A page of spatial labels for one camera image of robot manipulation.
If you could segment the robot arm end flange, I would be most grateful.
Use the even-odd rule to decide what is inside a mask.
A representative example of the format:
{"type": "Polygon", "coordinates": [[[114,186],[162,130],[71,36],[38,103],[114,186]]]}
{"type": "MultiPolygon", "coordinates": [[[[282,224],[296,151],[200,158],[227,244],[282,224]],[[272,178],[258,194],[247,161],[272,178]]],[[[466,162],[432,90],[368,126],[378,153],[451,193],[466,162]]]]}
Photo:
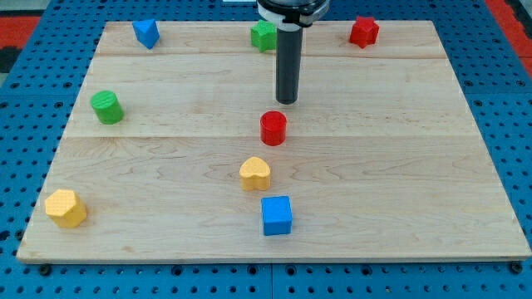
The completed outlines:
{"type": "Polygon", "coordinates": [[[285,32],[311,27],[329,9],[330,0],[258,0],[259,15],[285,32]]]}

